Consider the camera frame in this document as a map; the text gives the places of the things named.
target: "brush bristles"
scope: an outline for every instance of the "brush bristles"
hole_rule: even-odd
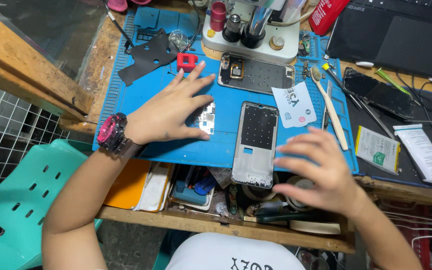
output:
[[[321,80],[321,72],[319,71],[319,69],[315,66],[312,66],[310,71],[313,78],[319,82]]]

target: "chair backrest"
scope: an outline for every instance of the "chair backrest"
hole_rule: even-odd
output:
[[[91,147],[63,139],[35,145],[0,184],[1,270],[41,265],[44,217],[66,181],[87,159],[81,151],[91,151]]]

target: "laptop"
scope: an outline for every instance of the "laptop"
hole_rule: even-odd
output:
[[[326,53],[432,77],[432,0],[351,0]]]

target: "blue silicone repair mat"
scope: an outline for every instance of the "blue silicone repair mat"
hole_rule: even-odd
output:
[[[147,40],[152,37],[152,33],[158,31],[159,28],[164,28],[166,33],[171,33],[171,31],[179,29],[188,37],[191,37],[194,28],[191,26],[190,20],[191,17],[189,14],[149,7],[139,7],[137,13],[133,10],[128,11],[124,23],[124,30],[133,39],[135,44],[147,42]],[[325,63],[325,61],[322,60],[324,50],[321,48],[322,46],[326,47],[327,38],[320,38],[314,33],[310,33],[310,37],[310,57],[300,57],[295,64],[296,83],[302,81],[306,82],[309,95],[311,96],[317,114],[318,120],[310,123],[309,126],[321,127],[321,118],[324,108],[323,97],[310,77],[303,80],[303,62],[308,61],[310,67],[317,65],[319,69],[324,72],[321,68]],[[116,112],[122,112],[126,115],[130,114],[168,85],[174,78],[174,75],[170,73],[169,66],[163,66],[134,81],[129,87],[126,87],[118,76],[118,71],[126,66],[132,65],[134,60],[131,56],[124,53],[125,42],[126,40],[121,37],[115,58],[114,69],[101,110],[97,132],[94,136],[93,150],[99,147],[96,138],[100,126],[111,114]],[[219,60],[208,58],[204,54],[201,49],[201,36],[196,37],[194,44],[188,52],[197,55],[199,61],[204,60],[206,62],[206,68],[201,76],[208,76],[211,73],[218,74]],[[337,73],[341,74],[339,60],[330,59],[329,61],[337,67]],[[174,73],[177,72],[176,63],[172,64],[172,70]],[[328,77],[321,80],[321,84],[325,89],[327,87],[327,81]],[[145,150],[142,156],[143,159],[168,163],[231,168],[236,146],[241,104],[243,101],[252,101],[276,107],[276,102],[272,95],[223,87],[218,85],[216,81],[212,85],[202,89],[198,94],[209,94],[214,97],[216,110],[214,135],[211,136],[211,139],[209,141],[185,139],[170,142],[154,142],[149,144],[148,148]],[[359,168],[354,154],[354,142],[348,117],[346,98],[341,89],[335,85],[333,85],[332,99],[349,147],[349,150],[345,151],[344,155],[352,173],[357,174]],[[328,126],[328,131],[334,134],[331,125]],[[306,132],[308,132],[306,127],[284,128],[281,120],[279,120],[276,145],[285,144],[288,138]],[[285,169],[276,167],[275,170],[284,171]]]

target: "hand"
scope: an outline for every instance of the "hand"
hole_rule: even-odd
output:
[[[204,67],[205,62],[199,62],[184,80],[184,72],[180,70],[161,92],[129,114],[125,136],[139,145],[184,138],[209,140],[208,133],[199,128],[190,128],[184,123],[197,108],[213,101],[211,95],[193,97],[216,77],[211,74],[198,79]]]
[[[336,212],[351,218],[358,215],[369,198],[351,176],[344,156],[333,135],[309,127],[310,133],[287,140],[276,149],[282,153],[307,156],[320,164],[296,157],[276,158],[274,163],[297,175],[313,181],[312,189],[302,189],[291,184],[277,184],[274,192],[280,192],[295,200],[316,208]]]

